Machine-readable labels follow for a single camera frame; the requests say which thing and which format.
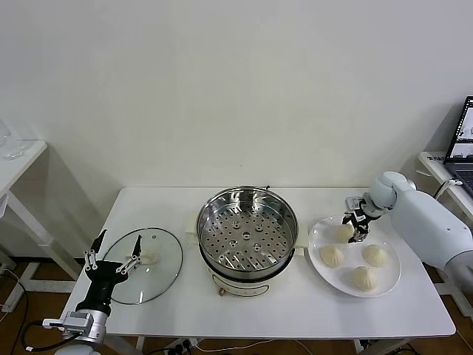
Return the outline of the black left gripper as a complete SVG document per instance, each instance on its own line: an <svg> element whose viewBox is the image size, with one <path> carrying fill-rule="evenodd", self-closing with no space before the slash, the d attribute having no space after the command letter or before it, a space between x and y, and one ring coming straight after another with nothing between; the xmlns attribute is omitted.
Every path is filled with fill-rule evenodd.
<svg viewBox="0 0 473 355"><path fill-rule="evenodd" d="M76 311L93 310L105 314L111 314L112 293L117 284L126 281L126 275L130 275L141 266L141 240L139 234L132 251L131 257L120 264L106 260L97 261L97 253L100 251L104 236L107 230L104 229L92 242L89 250L84 251L84 269L91 281L85 299L75 307Z"/></svg>

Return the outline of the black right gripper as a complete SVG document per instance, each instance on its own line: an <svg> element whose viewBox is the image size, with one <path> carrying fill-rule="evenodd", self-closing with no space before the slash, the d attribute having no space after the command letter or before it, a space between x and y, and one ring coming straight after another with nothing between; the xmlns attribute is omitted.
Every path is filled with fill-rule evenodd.
<svg viewBox="0 0 473 355"><path fill-rule="evenodd" d="M361 243L370 232L370 217L362 209L353 209L351 212L345 212L342 224L352 224L354 228L348 243Z"/></svg>

